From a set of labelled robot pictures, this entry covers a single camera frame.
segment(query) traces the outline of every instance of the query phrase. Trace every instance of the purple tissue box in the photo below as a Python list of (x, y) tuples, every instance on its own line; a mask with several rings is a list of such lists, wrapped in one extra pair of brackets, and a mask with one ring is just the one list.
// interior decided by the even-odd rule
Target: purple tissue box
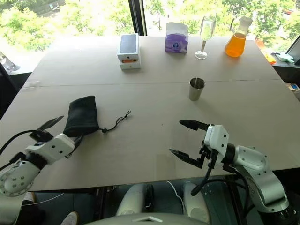
[(168, 22), (165, 36), (165, 51), (170, 53), (187, 53), (188, 27), (182, 23)]

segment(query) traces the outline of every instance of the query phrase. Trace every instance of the shoe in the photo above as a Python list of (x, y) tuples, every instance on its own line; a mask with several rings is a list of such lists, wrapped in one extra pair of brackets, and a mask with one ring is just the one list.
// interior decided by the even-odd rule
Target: shoe
[(23, 201), (31, 201), (32, 203), (36, 202), (36, 196), (34, 195), (33, 192), (26, 192), (25, 197)]
[(66, 218), (61, 222), (60, 225), (78, 225), (79, 224), (79, 215), (78, 212), (70, 212)]

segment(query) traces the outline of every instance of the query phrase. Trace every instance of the white box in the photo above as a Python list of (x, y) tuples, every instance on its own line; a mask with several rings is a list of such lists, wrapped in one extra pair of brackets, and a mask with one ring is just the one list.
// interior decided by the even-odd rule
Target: white box
[(121, 36), (120, 45), (118, 48), (119, 60), (138, 60), (139, 59), (139, 35), (138, 34), (123, 34)]
[(137, 69), (141, 68), (141, 57), (139, 56), (139, 59), (135, 62), (127, 62), (123, 63), (122, 60), (120, 60), (120, 68), (121, 69)]

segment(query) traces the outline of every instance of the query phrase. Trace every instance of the stainless steel cup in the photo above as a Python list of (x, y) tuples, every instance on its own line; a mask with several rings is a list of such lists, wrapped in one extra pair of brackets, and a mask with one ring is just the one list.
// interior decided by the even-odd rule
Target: stainless steel cup
[(195, 77), (189, 82), (188, 98), (192, 101), (197, 101), (201, 95), (201, 92), (205, 86), (203, 79)]

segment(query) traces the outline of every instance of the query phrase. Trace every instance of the orange object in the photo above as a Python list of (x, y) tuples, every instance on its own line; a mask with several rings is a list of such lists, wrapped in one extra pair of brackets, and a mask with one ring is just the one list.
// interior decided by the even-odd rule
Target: orange object
[(231, 57), (239, 57), (244, 52), (246, 36), (235, 33), (225, 46), (225, 53)]
[(225, 46), (225, 53), (230, 57), (239, 57), (244, 52), (246, 36), (252, 19), (243, 16), (240, 19), (240, 26)]

